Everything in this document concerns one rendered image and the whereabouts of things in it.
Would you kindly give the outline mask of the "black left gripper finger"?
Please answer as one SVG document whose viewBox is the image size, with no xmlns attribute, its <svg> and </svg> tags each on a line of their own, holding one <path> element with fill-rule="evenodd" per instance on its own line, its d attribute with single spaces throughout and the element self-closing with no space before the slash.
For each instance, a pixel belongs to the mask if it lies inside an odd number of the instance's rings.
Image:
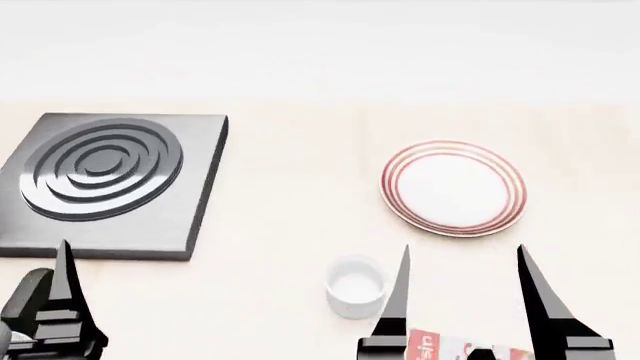
<svg viewBox="0 0 640 360">
<path fill-rule="evenodd" d="M 43 344 L 102 349 L 108 337 L 96 326 L 84 297 L 70 244 L 57 251 L 49 295 L 36 314 L 35 339 Z"/>
<path fill-rule="evenodd" d="M 36 314 L 48 300 L 53 273 L 52 269 L 38 268 L 24 275 L 0 312 L 0 319 L 13 332 L 34 337 Z"/>
</svg>

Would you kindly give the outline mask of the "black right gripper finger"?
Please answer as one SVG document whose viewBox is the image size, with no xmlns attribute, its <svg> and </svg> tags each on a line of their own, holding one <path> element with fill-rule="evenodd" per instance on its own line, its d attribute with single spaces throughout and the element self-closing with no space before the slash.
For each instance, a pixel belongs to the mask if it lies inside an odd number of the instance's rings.
<svg viewBox="0 0 640 360">
<path fill-rule="evenodd" d="M 356 360 L 405 359 L 410 266 L 410 250 L 406 245 L 394 288 L 371 335 L 359 339 Z"/>
<path fill-rule="evenodd" d="M 615 360 L 614 344 L 578 320 L 523 245 L 518 274 L 536 360 Z"/>
</svg>

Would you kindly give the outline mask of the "red and white cookies box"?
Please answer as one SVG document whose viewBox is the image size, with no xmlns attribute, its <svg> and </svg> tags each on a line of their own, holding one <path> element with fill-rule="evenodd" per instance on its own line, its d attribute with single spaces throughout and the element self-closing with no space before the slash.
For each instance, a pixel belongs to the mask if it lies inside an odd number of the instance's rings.
<svg viewBox="0 0 640 360">
<path fill-rule="evenodd" d="M 535 360 L 534 354 L 527 350 L 483 344 L 419 329 L 410 330 L 407 360 L 467 360 L 476 348 L 492 350 L 496 360 Z"/>
</svg>

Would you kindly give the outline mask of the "white plate with red rings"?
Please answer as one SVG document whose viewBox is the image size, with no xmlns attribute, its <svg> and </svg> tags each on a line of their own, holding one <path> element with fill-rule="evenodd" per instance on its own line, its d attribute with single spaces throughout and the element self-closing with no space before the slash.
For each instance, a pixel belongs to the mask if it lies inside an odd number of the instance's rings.
<svg viewBox="0 0 640 360">
<path fill-rule="evenodd" d="M 490 149 L 457 140 L 429 140 L 396 152 L 383 167 L 379 188 L 402 220 L 459 238 L 506 230 L 528 201 L 517 167 Z"/>
</svg>

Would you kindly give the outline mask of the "grey square stove burner plate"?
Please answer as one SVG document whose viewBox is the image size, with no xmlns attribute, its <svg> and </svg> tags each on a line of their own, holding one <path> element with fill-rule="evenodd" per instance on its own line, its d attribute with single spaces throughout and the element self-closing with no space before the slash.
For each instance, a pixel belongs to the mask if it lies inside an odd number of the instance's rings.
<svg viewBox="0 0 640 360">
<path fill-rule="evenodd" d="M 189 260 L 224 115 L 47 113 L 0 167 L 0 256 Z"/>
</svg>

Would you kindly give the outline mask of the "small white ramekin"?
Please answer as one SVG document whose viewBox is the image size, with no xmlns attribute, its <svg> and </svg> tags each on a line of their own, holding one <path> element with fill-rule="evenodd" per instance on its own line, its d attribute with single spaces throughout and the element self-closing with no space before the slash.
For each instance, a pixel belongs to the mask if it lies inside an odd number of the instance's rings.
<svg viewBox="0 0 640 360">
<path fill-rule="evenodd" d="M 369 257 L 338 257 L 328 266 L 325 294 L 329 308 L 339 317 L 363 320 L 381 310 L 386 297 L 385 276 Z"/>
</svg>

